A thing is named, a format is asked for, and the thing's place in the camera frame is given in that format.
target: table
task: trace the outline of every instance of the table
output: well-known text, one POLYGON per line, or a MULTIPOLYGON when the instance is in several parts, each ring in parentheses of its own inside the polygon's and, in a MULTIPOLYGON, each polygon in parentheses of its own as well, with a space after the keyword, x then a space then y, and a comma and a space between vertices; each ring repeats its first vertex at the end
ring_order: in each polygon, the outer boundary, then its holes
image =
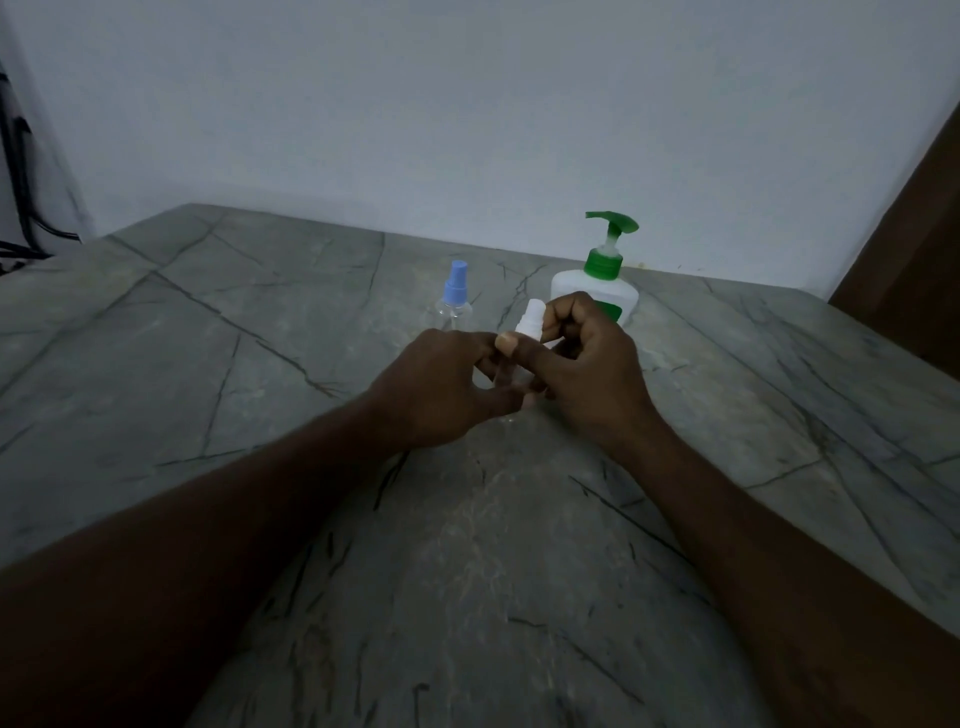
MULTIPOLYGON (((489 330, 576 265, 184 206, 0 279, 0 561, 362 391, 452 258, 489 330)), ((801 291, 624 277, 664 418, 960 634, 960 384, 801 291)), ((318 519, 189 722, 551 724, 773 721, 658 510, 548 407, 388 463, 318 519)))

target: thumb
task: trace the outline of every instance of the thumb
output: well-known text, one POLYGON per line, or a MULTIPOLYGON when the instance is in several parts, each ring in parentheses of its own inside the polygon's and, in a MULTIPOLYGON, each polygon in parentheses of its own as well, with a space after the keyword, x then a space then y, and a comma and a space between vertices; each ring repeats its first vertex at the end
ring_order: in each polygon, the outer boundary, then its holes
POLYGON ((473 388, 480 422, 517 412, 523 404, 523 392, 513 387, 473 388))
POLYGON ((539 341, 515 331, 499 334, 495 345, 501 353, 509 356, 528 372, 537 375, 548 387, 556 382, 560 369, 568 363, 539 341))

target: wooden door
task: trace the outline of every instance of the wooden door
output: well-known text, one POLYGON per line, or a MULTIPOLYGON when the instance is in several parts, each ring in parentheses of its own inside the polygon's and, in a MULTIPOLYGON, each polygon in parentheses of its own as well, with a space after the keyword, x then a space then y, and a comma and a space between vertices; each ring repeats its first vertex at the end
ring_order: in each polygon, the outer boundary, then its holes
POLYGON ((960 107, 830 303, 960 379, 960 107))

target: person's right hand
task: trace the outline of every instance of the person's right hand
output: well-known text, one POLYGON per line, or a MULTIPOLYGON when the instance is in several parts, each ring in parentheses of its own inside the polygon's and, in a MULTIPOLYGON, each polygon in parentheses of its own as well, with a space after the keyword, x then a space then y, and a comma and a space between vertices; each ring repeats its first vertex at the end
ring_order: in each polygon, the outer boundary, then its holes
POLYGON ((637 430, 661 425, 650 401, 636 344, 586 293, 546 305, 542 341, 565 339, 554 350, 514 331, 496 347, 533 372, 581 434, 618 458, 637 430))

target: fingernail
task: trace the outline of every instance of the fingernail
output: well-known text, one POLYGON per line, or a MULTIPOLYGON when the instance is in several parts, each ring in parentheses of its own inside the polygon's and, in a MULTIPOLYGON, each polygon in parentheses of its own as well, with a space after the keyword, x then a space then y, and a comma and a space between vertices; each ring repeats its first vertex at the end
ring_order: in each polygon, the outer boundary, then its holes
POLYGON ((516 349, 516 336, 511 332, 498 334, 493 345, 496 346, 501 353, 510 356, 514 353, 514 349, 516 349))

